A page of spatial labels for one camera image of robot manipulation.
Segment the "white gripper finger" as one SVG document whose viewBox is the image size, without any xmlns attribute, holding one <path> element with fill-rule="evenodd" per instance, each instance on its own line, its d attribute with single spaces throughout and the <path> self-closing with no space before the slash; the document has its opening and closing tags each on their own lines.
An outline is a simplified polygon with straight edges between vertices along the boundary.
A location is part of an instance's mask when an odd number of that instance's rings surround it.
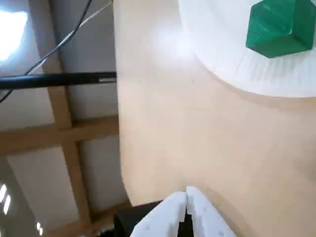
<svg viewBox="0 0 316 237">
<path fill-rule="evenodd" d="M 186 215 L 187 194 L 175 192 L 150 211 L 133 229 L 132 237 L 176 237 Z"/>
<path fill-rule="evenodd" d="M 192 216 L 195 237 L 234 237 L 224 218 L 196 187 L 187 186 L 187 213 Z"/>
</svg>

